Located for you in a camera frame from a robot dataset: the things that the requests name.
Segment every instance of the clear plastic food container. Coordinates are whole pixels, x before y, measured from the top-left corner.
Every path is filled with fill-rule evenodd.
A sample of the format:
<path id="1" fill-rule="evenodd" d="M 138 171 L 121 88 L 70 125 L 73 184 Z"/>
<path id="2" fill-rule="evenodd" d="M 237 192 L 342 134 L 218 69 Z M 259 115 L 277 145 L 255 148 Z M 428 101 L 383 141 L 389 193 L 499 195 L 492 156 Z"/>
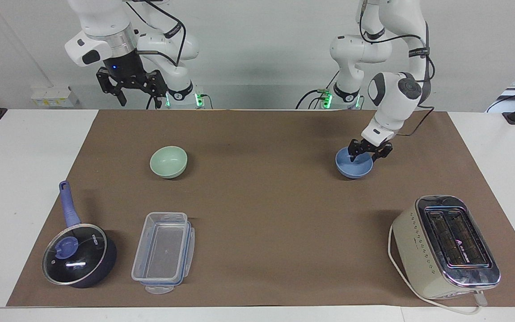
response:
<path id="1" fill-rule="evenodd" d="M 193 255 L 194 228 L 186 214 L 151 212 L 136 250 L 132 279 L 149 293 L 168 293 L 188 276 Z"/>

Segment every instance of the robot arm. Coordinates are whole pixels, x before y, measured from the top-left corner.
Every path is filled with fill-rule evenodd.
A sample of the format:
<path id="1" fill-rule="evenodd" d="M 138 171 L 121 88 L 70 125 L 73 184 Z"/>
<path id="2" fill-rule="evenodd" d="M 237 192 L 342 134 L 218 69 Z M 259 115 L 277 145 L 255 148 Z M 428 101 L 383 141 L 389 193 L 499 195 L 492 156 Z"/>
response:
<path id="1" fill-rule="evenodd" d="M 181 30 L 184 33 L 184 28 L 177 27 L 176 22 L 158 12 L 150 1 L 143 3 L 148 13 L 147 24 L 157 31 L 142 37 L 137 35 L 137 30 L 133 30 L 122 0 L 68 2 L 80 20 L 82 31 L 65 44 L 65 49 L 69 57 L 82 67 L 103 61 L 105 66 L 97 72 L 103 92 L 116 96 L 122 106 L 127 102 L 123 88 L 148 93 L 154 98 L 156 108 L 160 108 L 163 98 L 166 98 L 167 106 L 170 106 L 170 100 L 177 105 L 199 106 L 188 69 L 182 63 L 175 66 L 164 58 L 177 60 L 179 47 L 172 38 Z M 168 6 L 168 2 L 165 0 L 162 5 Z M 186 38 L 182 59 L 194 59 L 198 55 L 198 42 L 194 37 Z M 151 73 L 145 71 L 140 57 L 143 51 L 152 53 L 146 58 L 155 63 L 159 70 Z"/>
<path id="2" fill-rule="evenodd" d="M 379 19 L 378 0 L 370 1 L 363 11 L 363 2 L 359 2 L 356 21 L 359 23 L 360 15 L 364 12 L 362 25 L 365 37 L 378 40 L 384 38 L 384 26 Z M 364 79 L 364 72 L 357 63 L 382 63 L 392 52 L 390 42 L 369 43 L 360 35 L 340 35 L 331 42 L 331 57 L 339 65 L 339 77 L 330 87 L 333 96 L 331 106 L 340 109 L 352 108 L 359 97 L 359 90 Z"/>
<path id="3" fill-rule="evenodd" d="M 376 0 L 364 0 L 360 4 L 360 27 L 365 25 L 365 14 L 369 21 L 374 20 L 374 13 L 368 10 L 375 4 Z M 380 0 L 378 5 L 379 20 L 384 28 L 403 37 L 409 47 L 409 71 L 379 73 L 371 80 L 368 95 L 377 106 L 377 112 L 363 130 L 363 140 L 351 141 L 351 161 L 366 152 L 375 153 L 373 159 L 386 157 L 392 151 L 392 145 L 388 141 L 402 128 L 415 108 L 428 97 L 431 89 L 427 57 L 428 28 L 419 0 Z M 369 31 L 365 31 L 362 38 L 370 43 L 367 47 L 388 41 L 373 41 L 370 38 L 374 36 Z"/>

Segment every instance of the wall socket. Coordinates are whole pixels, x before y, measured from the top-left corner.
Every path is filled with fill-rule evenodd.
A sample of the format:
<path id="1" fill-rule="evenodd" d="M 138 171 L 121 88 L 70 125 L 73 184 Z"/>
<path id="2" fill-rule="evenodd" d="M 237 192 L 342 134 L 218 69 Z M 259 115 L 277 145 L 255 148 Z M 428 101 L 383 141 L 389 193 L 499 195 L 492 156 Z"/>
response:
<path id="1" fill-rule="evenodd" d="M 75 107 L 78 98 L 69 87 L 35 88 L 31 95 L 35 105 L 41 107 Z"/>

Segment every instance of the white table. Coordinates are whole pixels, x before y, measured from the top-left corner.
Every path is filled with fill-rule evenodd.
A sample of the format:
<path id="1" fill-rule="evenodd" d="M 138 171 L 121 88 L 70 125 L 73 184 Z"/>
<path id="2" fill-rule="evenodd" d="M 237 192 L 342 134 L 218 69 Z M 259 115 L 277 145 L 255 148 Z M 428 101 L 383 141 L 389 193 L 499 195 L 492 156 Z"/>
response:
<path id="1" fill-rule="evenodd" d="M 398 306 L 4 308 L 96 114 L 9 110 L 0 121 L 0 321 L 515 321 L 515 308 L 490 307 L 476 316 Z M 499 114 L 450 117 L 515 228 L 515 126 Z"/>

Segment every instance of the blue bowl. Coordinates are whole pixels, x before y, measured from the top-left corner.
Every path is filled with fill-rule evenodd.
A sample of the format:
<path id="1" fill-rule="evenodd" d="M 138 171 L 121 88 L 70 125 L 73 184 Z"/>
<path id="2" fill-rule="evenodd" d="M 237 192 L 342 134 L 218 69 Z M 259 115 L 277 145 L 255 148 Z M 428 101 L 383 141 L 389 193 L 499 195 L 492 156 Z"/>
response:
<path id="1" fill-rule="evenodd" d="M 335 164 L 339 172 L 347 178 L 359 179 L 367 175 L 372 169 L 372 158 L 369 153 L 363 153 L 351 162 L 347 147 L 342 148 L 335 155 Z"/>

